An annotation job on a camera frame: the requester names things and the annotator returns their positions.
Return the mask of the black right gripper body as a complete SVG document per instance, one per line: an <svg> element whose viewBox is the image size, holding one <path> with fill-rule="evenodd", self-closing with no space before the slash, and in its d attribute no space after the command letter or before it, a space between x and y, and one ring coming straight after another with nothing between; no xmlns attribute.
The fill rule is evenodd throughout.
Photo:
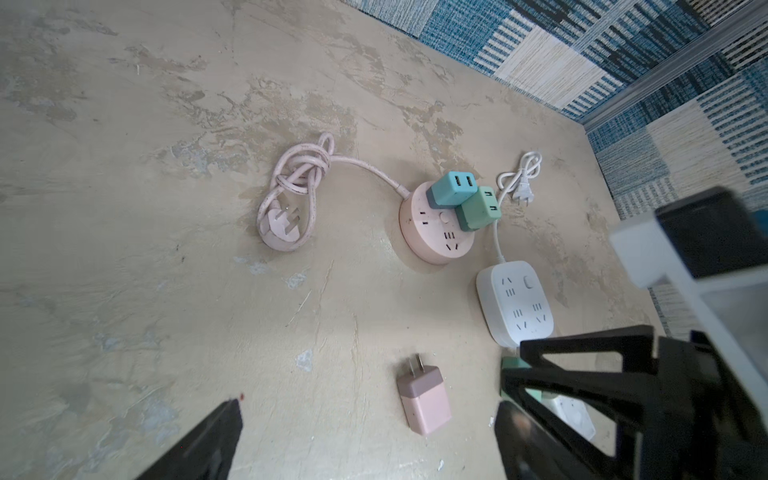
<svg viewBox="0 0 768 480"><path fill-rule="evenodd" d="M642 396L637 479L765 479L767 430L706 335L658 339Z"/></svg>

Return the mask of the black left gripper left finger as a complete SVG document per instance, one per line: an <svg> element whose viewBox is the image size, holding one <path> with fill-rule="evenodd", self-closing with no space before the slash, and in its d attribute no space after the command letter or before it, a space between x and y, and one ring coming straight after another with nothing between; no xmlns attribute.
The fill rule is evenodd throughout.
<svg viewBox="0 0 768 480"><path fill-rule="evenodd" d="M239 400L222 402L138 479L226 480L242 429Z"/></svg>

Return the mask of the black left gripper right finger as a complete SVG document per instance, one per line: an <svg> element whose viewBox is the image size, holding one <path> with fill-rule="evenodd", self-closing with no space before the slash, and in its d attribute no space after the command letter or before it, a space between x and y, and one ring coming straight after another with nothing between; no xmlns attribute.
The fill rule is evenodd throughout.
<svg viewBox="0 0 768 480"><path fill-rule="evenodd" d="M598 479L514 402L499 404L494 434L507 479Z"/></svg>

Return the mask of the pink usb charger plug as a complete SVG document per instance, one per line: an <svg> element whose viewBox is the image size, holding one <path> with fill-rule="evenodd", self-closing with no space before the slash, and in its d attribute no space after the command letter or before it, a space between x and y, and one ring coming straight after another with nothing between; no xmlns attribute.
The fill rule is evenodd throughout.
<svg viewBox="0 0 768 480"><path fill-rule="evenodd" d="M448 393L440 369L425 364L419 354L416 364L408 359L409 371L396 379L396 386L409 428L429 436L452 419Z"/></svg>

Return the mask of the green usb charger plug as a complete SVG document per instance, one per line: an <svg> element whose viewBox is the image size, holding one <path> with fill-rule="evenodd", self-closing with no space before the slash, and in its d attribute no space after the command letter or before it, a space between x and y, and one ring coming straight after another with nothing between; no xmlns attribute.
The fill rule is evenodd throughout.
<svg viewBox="0 0 768 480"><path fill-rule="evenodd" d="M459 226L464 232L482 229L501 218L501 209L492 188L480 186L456 208Z"/></svg>

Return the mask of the teal usb charger plug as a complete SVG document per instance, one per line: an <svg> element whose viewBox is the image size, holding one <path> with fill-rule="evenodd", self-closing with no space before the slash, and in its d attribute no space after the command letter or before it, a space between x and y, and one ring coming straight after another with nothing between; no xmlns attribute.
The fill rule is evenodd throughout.
<svg viewBox="0 0 768 480"><path fill-rule="evenodd" d="M456 208L478 191L470 172L448 171L427 189L427 200L433 209Z"/></svg>

